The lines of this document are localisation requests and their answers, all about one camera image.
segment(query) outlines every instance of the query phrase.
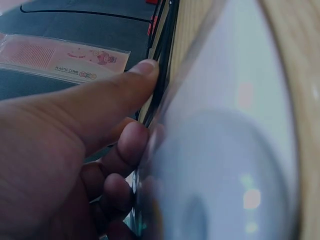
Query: comb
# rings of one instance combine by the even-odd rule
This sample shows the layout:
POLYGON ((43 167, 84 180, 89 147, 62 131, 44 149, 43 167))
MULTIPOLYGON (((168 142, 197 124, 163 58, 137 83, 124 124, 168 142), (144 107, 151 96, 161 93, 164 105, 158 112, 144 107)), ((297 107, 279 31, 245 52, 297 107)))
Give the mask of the comb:
POLYGON ((34 43, 8 42, 0 54, 0 63, 46 70, 54 48, 34 43))

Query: black cable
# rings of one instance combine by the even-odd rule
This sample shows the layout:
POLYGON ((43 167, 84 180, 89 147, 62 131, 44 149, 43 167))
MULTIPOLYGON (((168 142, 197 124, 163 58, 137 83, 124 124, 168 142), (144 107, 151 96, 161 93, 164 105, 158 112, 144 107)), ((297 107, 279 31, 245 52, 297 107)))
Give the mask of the black cable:
POLYGON ((119 15, 119 14, 113 14, 113 13, 105 13, 105 12, 97 12, 97 11, 81 11, 81 10, 33 10, 33 11, 26 11, 23 9, 23 6, 20 5, 20 11, 24 14, 33 14, 33 13, 71 13, 71 14, 92 14, 92 15, 102 15, 102 16, 108 16, 108 17, 115 17, 115 18, 121 18, 121 19, 130 19, 135 20, 139 22, 144 23, 152 23, 153 20, 151 19, 144 19, 134 16, 125 16, 125 15, 119 15))
POLYGON ((166 87, 168 85, 167 74, 169 71, 169 63, 171 60, 171 51, 172 51, 172 43, 177 23, 177 15, 179 10, 180 0, 169 0, 169 12, 167 16, 167 23, 163 35, 163 44, 161 50, 161 58, 159 61, 159 77, 155 85, 155 89, 153 92, 152 100, 150 106, 147 110, 145 118, 143 120, 143 124, 146 127, 149 127, 152 119, 155 116, 155 113, 160 105, 162 97, 165 93, 166 87))
POLYGON ((158 43, 157 43, 157 45, 155 47, 155 50, 154 50, 153 59, 156 60, 156 61, 158 61, 159 58, 160 58, 162 46, 163 46, 163 43, 164 43, 163 38, 164 38, 164 34, 165 34, 165 29, 167 28, 166 26, 167 26, 167 18, 165 18, 165 21, 164 21, 164 24, 163 24, 163 28, 162 28, 158 43))
POLYGON ((165 5, 166 5, 166 0, 162 0, 161 6, 160 6, 160 10, 159 10, 159 14, 158 14, 158 17, 157 17, 157 21, 155 23, 155 27, 154 27, 154 30, 152 30, 152 38, 151 38, 150 48, 152 48, 152 46, 154 45, 156 34, 157 34, 157 30, 158 30, 159 23, 160 23, 160 19, 161 19, 162 13, 164 11, 165 5))

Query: plastic bag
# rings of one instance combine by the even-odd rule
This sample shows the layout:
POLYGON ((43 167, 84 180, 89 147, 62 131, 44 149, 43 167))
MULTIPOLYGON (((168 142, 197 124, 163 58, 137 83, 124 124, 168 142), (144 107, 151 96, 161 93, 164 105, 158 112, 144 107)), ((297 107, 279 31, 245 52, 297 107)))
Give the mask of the plastic bag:
POLYGON ((0 69, 87 83, 123 73, 130 52, 0 33, 0 69))

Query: finger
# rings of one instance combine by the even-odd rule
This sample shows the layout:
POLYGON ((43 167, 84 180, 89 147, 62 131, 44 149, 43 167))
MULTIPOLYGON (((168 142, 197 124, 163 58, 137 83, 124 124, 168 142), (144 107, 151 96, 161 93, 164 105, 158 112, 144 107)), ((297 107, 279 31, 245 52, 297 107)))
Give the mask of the finger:
POLYGON ((147 59, 121 75, 32 96, 25 101, 62 124, 87 146, 148 100, 158 74, 158 63, 147 59))
POLYGON ((137 168, 149 138, 148 129, 137 122, 129 123, 110 152, 98 160, 107 174, 118 173, 126 178, 137 168))
POLYGON ((117 124, 108 134, 102 136, 101 138, 95 139, 93 142, 89 142, 86 146, 86 157, 100 151, 101 149, 115 144, 123 132, 124 128, 132 122, 136 122, 131 117, 126 117, 119 124, 117 124))
POLYGON ((105 178, 118 173, 126 178, 138 165, 149 138, 148 130, 138 122, 129 123, 121 133, 117 145, 102 159, 82 166, 80 177, 89 201, 103 192, 105 178))
POLYGON ((122 221, 114 221, 110 223, 107 228, 106 235, 109 240, 138 240, 137 236, 122 221))
POLYGON ((99 235, 106 232, 110 222, 122 221, 130 212, 133 202, 133 191, 125 179, 116 173, 109 175, 104 182, 100 200, 90 205, 99 235))

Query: clear plastic sheet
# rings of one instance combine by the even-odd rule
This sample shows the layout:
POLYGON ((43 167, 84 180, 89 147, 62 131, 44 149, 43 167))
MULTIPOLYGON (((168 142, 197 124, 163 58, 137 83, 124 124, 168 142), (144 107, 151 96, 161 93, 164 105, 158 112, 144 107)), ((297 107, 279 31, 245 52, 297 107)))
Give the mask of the clear plastic sheet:
POLYGON ((60 39, 0 33, 0 69, 87 83, 123 73, 130 52, 60 39))

